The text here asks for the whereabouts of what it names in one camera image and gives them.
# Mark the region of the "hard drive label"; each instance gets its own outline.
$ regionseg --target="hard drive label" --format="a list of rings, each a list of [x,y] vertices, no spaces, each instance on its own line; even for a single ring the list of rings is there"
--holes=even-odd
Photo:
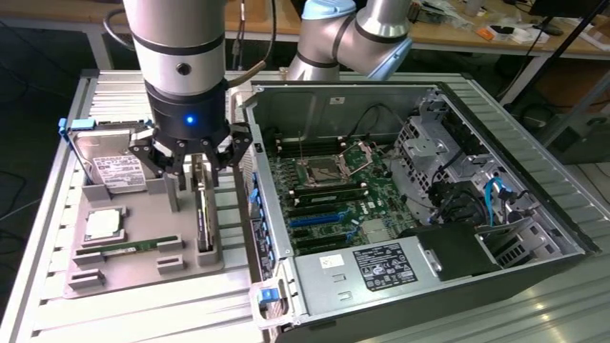
[[[418,281],[400,243],[358,250],[354,258],[372,292]]]
[[[94,163],[109,189],[146,184],[142,164],[134,155],[95,157]]]

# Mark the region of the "metal table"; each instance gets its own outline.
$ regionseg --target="metal table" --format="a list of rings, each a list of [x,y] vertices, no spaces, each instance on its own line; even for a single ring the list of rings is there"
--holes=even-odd
[[[278,72],[257,78],[278,79]],[[345,74],[344,79],[362,79]],[[576,183],[482,87],[460,74],[400,74],[396,81],[444,81],[557,198],[597,245],[610,250],[610,212]],[[229,101],[233,113],[234,101]],[[82,78],[69,118],[150,116],[142,75],[105,71]],[[213,275],[82,299],[62,298],[83,174],[62,142],[33,228],[0,342],[264,342],[253,323],[249,261],[238,229],[233,175],[222,177],[220,212],[226,268]],[[607,342],[610,339],[609,254],[591,259],[512,299],[389,333],[368,342]]]

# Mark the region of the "blue pcie slot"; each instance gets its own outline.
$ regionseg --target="blue pcie slot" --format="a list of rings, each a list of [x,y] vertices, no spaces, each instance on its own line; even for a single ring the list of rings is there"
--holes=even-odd
[[[344,220],[346,213],[348,211],[340,212],[337,214],[328,214],[321,217],[296,219],[289,223],[289,225],[290,227],[309,227],[312,225],[340,223]]]

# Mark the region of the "blue led light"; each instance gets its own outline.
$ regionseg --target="blue led light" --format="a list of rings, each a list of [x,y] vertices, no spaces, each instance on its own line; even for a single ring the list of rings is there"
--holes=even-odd
[[[185,118],[185,121],[187,122],[187,125],[193,125],[195,123],[195,116],[194,115],[187,115]]]

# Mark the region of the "green circuit board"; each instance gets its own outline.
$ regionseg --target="green circuit board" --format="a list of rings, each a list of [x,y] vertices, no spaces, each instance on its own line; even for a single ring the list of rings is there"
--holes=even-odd
[[[372,151],[369,142],[352,140],[348,146],[352,146],[352,149],[345,151],[342,157],[270,157],[282,213],[298,255],[384,242],[397,238],[405,229],[418,225],[401,201],[401,194],[381,156],[376,152],[369,155],[364,152],[364,149]],[[365,187],[345,192],[333,191],[332,196],[318,196],[308,206],[301,207],[302,203],[296,203],[294,192],[318,192],[329,187],[341,188],[353,184],[365,184]],[[296,215],[296,211],[324,207],[334,207],[336,211]],[[337,214],[342,218],[338,222],[294,227],[296,221]]]

